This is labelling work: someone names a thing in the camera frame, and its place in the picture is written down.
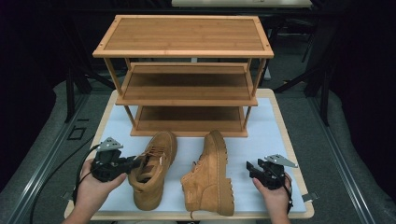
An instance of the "tan work boot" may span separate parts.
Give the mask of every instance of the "tan work boot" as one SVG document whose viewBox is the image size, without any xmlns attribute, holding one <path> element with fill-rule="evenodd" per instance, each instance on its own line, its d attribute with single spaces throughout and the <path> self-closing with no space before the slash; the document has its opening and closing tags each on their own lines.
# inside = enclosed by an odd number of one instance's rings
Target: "tan work boot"
<svg viewBox="0 0 396 224">
<path fill-rule="evenodd" d="M 141 210 L 153 210 L 163 197 L 163 183 L 177 153 L 177 140 L 171 132 L 156 133 L 138 157 L 140 166 L 128 175 L 134 188 L 134 203 Z"/>
<path fill-rule="evenodd" d="M 217 130 L 205 137 L 204 151 L 197 163 L 180 182 L 189 212 L 205 210 L 222 216 L 233 215 L 233 190 L 231 179 L 225 177 L 227 148 Z"/>
</svg>

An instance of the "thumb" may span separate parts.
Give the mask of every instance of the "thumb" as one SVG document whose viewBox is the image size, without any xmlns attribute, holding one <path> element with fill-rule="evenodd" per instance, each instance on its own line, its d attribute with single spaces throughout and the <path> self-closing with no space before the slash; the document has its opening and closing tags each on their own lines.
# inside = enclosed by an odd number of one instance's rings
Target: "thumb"
<svg viewBox="0 0 396 224">
<path fill-rule="evenodd" d="M 109 186 L 112 189 L 115 189 L 116 187 L 118 187 L 119 185 L 122 184 L 122 182 L 125 180 L 125 178 L 126 178 L 126 174 L 122 173 L 119 176 L 117 176 L 115 179 L 113 179 L 112 181 L 107 182 L 107 183 L 109 184 Z"/>
<path fill-rule="evenodd" d="M 252 178 L 253 184 L 259 192 L 265 191 L 265 186 L 257 178 Z"/>
</svg>

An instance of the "floor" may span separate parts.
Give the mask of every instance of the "floor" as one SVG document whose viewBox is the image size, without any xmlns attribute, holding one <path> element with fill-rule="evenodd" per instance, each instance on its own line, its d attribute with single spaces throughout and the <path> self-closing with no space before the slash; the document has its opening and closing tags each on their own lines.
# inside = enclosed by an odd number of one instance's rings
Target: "floor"
<svg viewBox="0 0 396 224">
<path fill-rule="evenodd" d="M 305 36 L 281 36 L 273 46 L 275 58 L 270 62 L 271 79 L 264 88 L 274 89 L 300 75 L 305 68 L 301 62 L 305 51 Z M 82 152 L 49 174 L 71 153 L 82 146 L 96 132 L 111 93 L 107 87 L 90 80 L 90 95 L 77 92 L 77 114 L 64 124 L 66 113 L 64 83 L 55 88 L 57 104 L 48 123 L 38 136 L 20 169 L 0 193 L 0 223 L 29 223 L 31 206 L 37 199 L 34 223 L 60 223 L 67 201 L 61 198 L 73 189 L 75 167 Z M 318 118 L 318 99 L 306 98 L 305 83 L 276 95 L 291 142 L 302 169 L 308 191 L 316 192 L 313 202 L 316 213 L 312 218 L 293 220 L 293 223 L 396 223 L 396 206 L 376 185 L 370 171 L 359 159 L 350 143 L 342 105 L 331 93 L 329 102 L 330 127 Z M 79 140 L 72 133 L 84 128 Z M 216 220 L 216 223 L 268 223 L 268 220 Z M 110 221 L 92 221 L 110 223 Z M 119 221 L 118 223 L 175 223 L 171 221 Z"/>
</svg>

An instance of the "bottom shelf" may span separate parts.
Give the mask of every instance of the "bottom shelf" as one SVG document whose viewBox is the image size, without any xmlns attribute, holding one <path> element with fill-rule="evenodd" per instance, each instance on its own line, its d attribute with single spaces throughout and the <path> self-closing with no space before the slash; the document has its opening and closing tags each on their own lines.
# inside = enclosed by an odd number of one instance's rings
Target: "bottom shelf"
<svg viewBox="0 0 396 224">
<path fill-rule="evenodd" d="M 248 137 L 242 106 L 139 106 L 131 135 L 168 130 L 177 136 L 205 136 L 219 130 L 227 137 Z"/>
</svg>

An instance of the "wooden shoe rack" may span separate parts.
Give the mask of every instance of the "wooden shoe rack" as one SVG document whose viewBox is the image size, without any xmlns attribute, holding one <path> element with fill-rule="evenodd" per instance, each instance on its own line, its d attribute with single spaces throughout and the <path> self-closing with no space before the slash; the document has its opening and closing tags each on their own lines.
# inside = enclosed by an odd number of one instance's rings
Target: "wooden shoe rack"
<svg viewBox="0 0 396 224">
<path fill-rule="evenodd" d="M 119 94 L 116 105 L 124 106 L 132 122 L 131 135 L 168 130 L 204 136 L 217 129 L 224 136 L 246 137 L 262 69 L 274 53 L 258 17 L 118 15 L 93 57 L 105 59 Z M 123 58 L 128 67 L 122 83 L 114 58 Z M 131 61 L 142 58 L 214 62 Z M 255 58 L 260 65 L 253 82 L 250 64 Z M 135 115 L 131 105 L 137 106 Z"/>
</svg>

